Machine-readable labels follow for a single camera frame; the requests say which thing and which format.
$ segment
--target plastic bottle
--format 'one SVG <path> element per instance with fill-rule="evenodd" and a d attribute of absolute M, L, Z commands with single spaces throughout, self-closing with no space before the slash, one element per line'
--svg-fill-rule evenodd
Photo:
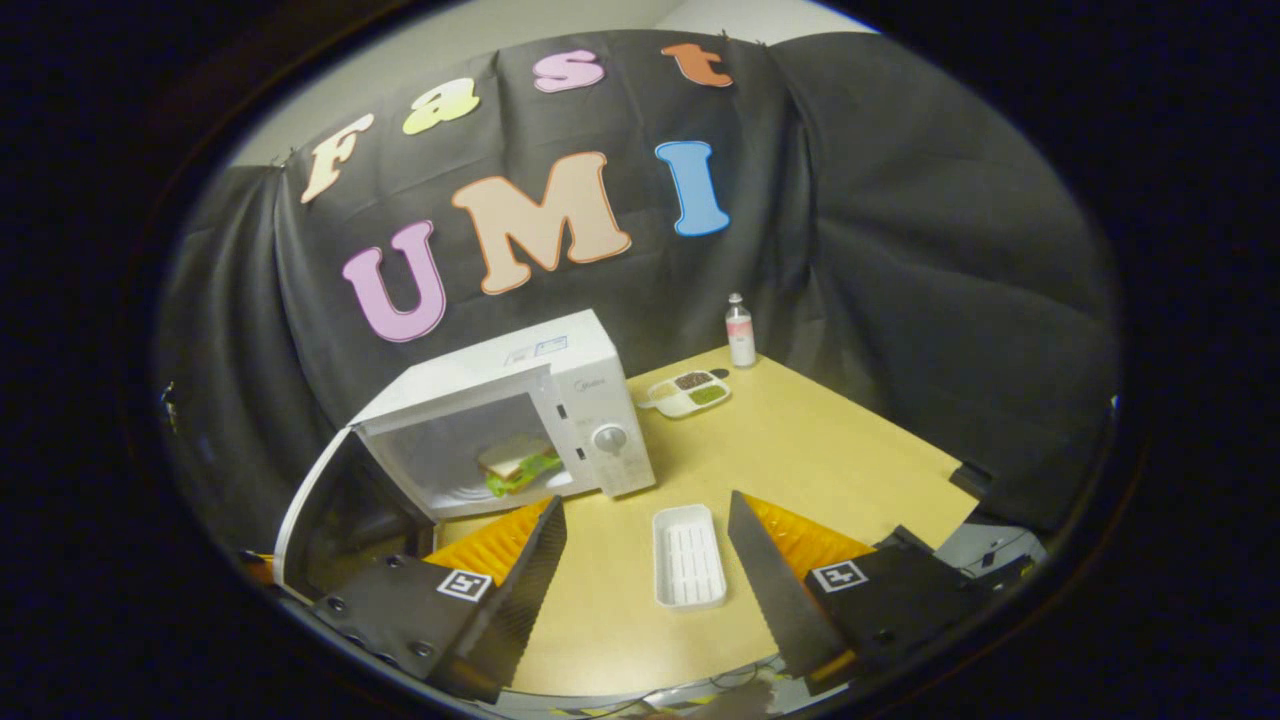
<path fill-rule="evenodd" d="M 728 331 L 728 355 L 735 368 L 755 365 L 755 332 L 751 329 L 751 314 L 742 307 L 742 296 L 728 296 L 728 313 L 724 313 L 724 327 Z"/>

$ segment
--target black fabric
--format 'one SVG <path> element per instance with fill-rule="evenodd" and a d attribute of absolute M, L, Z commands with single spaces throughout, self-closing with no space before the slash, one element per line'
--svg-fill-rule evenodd
<path fill-rule="evenodd" d="M 659 53 L 678 42 L 719 54 L 733 85 L 686 79 Z M 595 53 L 604 79 L 535 90 L 534 63 L 573 49 Z M 475 78 L 480 105 L 406 136 L 410 104 L 458 77 Z M 374 126 L 338 182 L 302 205 L 311 150 L 365 113 Z M 1117 384 L 1102 240 L 1012 127 L 892 42 L 566 36 L 424 69 L 380 105 L 333 115 L 283 168 L 230 170 L 174 265 L 156 396 L 175 383 L 186 489 L 221 537 L 269 548 L 334 428 L 412 364 L 594 307 L 636 374 L 723 345 L 735 291 L 760 352 L 989 471 L 984 509 L 1052 527 L 1068 507 Z M 710 143 L 732 218 L 704 237 L 673 231 L 680 202 L 654 156 L 686 140 Z M 526 284 L 485 295 L 453 192 L 502 176 L 540 201 L 552 164 L 582 151 L 608 158 L 604 187 L 631 247 L 554 272 L 530 263 Z M 342 268 L 380 247 L 390 299 L 415 307 L 388 242 L 420 220 L 434 224 L 447 309 L 429 334 L 388 342 Z"/>

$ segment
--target microwave door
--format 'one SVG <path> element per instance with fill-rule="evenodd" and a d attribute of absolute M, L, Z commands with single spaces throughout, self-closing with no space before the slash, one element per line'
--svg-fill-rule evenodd
<path fill-rule="evenodd" d="M 315 602 L 376 557 L 429 553 L 431 529 L 360 437 L 343 428 L 293 496 L 276 537 L 275 582 Z"/>

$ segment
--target letter m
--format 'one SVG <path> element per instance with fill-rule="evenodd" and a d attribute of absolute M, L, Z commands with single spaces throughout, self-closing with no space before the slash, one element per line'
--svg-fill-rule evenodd
<path fill-rule="evenodd" d="M 561 158 L 552 165 L 541 205 L 507 178 L 497 176 L 453 193 L 453 205 L 471 213 L 489 269 L 480 290 L 500 295 L 532 277 L 529 265 L 512 254 L 512 242 L 544 270 L 554 270 L 559 264 L 566 223 L 572 238 L 568 259 L 573 263 L 603 260 L 631 246 L 631 236 L 618 229 L 604 193 L 604 164 L 600 152 Z"/>

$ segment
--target pink letter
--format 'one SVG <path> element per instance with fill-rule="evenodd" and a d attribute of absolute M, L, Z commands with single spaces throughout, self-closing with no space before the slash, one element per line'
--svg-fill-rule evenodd
<path fill-rule="evenodd" d="M 594 63 L 595 53 L 573 50 L 559 55 L 548 55 L 534 65 L 534 87 L 543 92 L 559 92 L 586 87 L 600 82 L 604 68 Z"/>
<path fill-rule="evenodd" d="M 417 283 L 421 301 L 411 313 L 401 313 L 392 305 L 387 286 L 378 268 L 383 264 L 383 251 L 370 247 L 357 254 L 342 268 L 342 277 L 356 288 L 356 300 L 374 332 L 392 342 L 406 342 L 431 332 L 444 316 L 444 284 L 435 269 L 435 259 L 426 240 L 431 237 L 430 220 L 413 223 L 396 233 L 392 247 L 404 254 L 408 269 Z"/>

